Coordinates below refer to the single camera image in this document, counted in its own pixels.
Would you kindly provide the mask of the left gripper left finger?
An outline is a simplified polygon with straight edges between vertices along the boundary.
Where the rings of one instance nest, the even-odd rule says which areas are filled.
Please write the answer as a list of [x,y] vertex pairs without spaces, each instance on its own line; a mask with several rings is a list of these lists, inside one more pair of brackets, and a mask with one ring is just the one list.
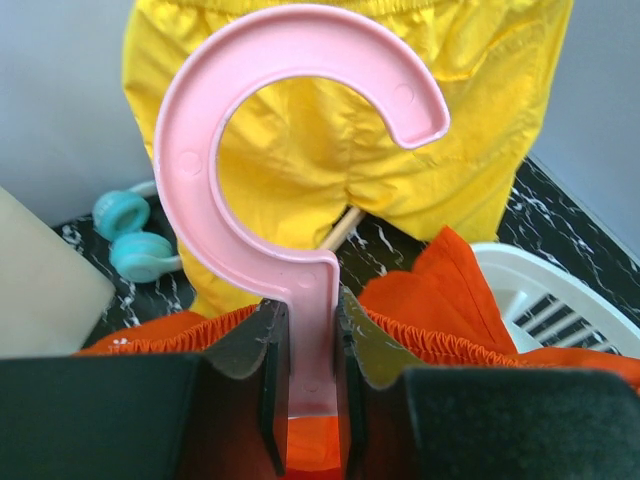
[[266,300],[202,352],[1,364],[5,479],[276,479],[288,310]]

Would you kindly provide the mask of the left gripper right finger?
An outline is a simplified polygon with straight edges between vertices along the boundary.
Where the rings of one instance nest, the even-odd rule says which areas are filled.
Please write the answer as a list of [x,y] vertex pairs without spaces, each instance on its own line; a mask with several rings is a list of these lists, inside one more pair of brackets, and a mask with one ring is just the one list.
[[635,479],[639,398],[596,370],[439,367],[353,293],[335,314],[347,479]]

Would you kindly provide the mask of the orange shorts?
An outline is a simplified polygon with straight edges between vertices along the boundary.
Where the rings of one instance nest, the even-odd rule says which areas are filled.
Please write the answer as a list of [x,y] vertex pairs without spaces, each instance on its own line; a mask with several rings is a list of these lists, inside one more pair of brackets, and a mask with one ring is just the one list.
[[[436,366],[557,367],[603,370],[639,387],[639,362],[581,348],[517,351],[471,247],[444,228],[409,271],[369,281],[358,297],[369,317],[421,360]],[[218,317],[196,300],[190,309],[123,329],[81,350],[83,356],[201,351],[255,311]]]

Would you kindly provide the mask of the pink plastic hanger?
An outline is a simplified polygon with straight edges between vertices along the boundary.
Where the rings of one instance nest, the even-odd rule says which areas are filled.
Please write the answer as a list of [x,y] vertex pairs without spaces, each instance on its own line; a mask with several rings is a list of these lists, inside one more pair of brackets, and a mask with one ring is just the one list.
[[450,115],[433,76],[395,34],[354,12],[298,4],[250,13],[186,60],[162,102],[154,174],[200,299],[235,291],[290,312],[289,412],[336,411],[334,312],[340,268],[315,236],[345,207],[345,168],[320,132],[315,78],[361,95],[413,150]]

